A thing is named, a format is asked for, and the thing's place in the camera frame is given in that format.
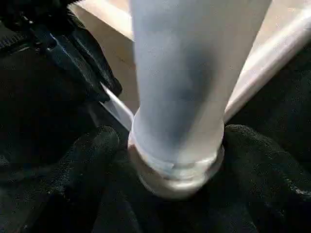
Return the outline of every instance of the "white plastic rod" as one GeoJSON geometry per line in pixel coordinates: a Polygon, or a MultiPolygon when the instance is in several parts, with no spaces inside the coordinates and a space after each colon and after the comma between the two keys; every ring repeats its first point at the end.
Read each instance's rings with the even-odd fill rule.
{"type": "Polygon", "coordinates": [[[132,0],[140,108],[131,137],[161,177],[209,179],[225,107],[270,2],[132,0]]]}

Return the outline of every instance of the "black fabric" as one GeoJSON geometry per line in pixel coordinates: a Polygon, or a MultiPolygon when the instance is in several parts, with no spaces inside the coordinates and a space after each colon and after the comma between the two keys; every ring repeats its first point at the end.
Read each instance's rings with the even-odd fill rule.
{"type": "Polygon", "coordinates": [[[45,177],[2,186],[0,229],[8,233],[18,229],[25,232],[90,229],[105,184],[106,168],[118,149],[116,132],[102,126],[80,137],[45,177]],[[50,214],[67,215],[62,215],[59,222],[40,218],[42,205],[55,195],[68,203],[50,214]]]}
{"type": "Polygon", "coordinates": [[[12,32],[0,23],[0,57],[25,48],[27,42],[26,35],[12,32]]]}
{"type": "Polygon", "coordinates": [[[260,90],[230,124],[272,138],[311,172],[311,44],[260,90]]]}
{"type": "Polygon", "coordinates": [[[0,152],[10,163],[54,163],[94,128],[85,95],[35,50],[0,59],[0,70],[0,152]]]}
{"type": "Polygon", "coordinates": [[[94,233],[274,233],[309,226],[310,174],[272,139],[241,125],[226,127],[220,171],[188,200],[147,191],[126,153],[107,180],[94,233]]]}
{"type": "Polygon", "coordinates": [[[275,141],[242,125],[225,133],[226,163],[262,232],[309,228],[311,175],[275,141]]]}
{"type": "Polygon", "coordinates": [[[0,185],[23,182],[45,176],[54,169],[55,165],[34,166],[31,168],[14,167],[9,162],[0,166],[0,185]]]}

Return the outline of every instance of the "black cloth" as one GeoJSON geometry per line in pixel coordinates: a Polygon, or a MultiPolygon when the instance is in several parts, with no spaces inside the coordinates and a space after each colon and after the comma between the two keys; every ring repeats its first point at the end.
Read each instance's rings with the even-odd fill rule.
{"type": "Polygon", "coordinates": [[[272,138],[311,172],[311,44],[231,120],[272,138]]]}
{"type": "Polygon", "coordinates": [[[154,196],[126,154],[113,162],[93,232],[256,233],[308,229],[311,176],[272,139],[225,129],[220,171],[188,200],[154,196]]]}
{"type": "Polygon", "coordinates": [[[101,126],[76,140],[43,177],[2,185],[0,229],[11,233],[91,228],[107,166],[119,149],[117,133],[101,126]],[[52,210],[46,206],[51,199],[61,200],[49,204],[56,205],[52,210]]]}

